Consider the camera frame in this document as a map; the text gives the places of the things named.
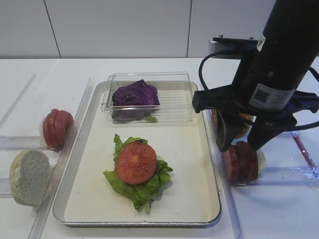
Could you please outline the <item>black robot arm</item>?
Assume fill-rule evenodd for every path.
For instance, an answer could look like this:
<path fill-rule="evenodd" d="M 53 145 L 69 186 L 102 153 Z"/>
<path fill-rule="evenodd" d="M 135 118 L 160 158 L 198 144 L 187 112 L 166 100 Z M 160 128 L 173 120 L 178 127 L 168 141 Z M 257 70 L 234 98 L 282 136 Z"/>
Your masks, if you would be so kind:
<path fill-rule="evenodd" d="M 298 125 L 294 114 L 316 113 L 319 98 L 298 91 L 319 52 L 319 3 L 316 0 L 278 0 L 255 47 L 242 43 L 238 49 L 220 50 L 220 55 L 241 55 L 230 85 L 193 95 L 195 112 L 217 110 L 217 139 L 225 152 L 245 125 L 250 125 L 248 143 L 253 150 L 285 131 L 306 130 L 318 122 Z"/>

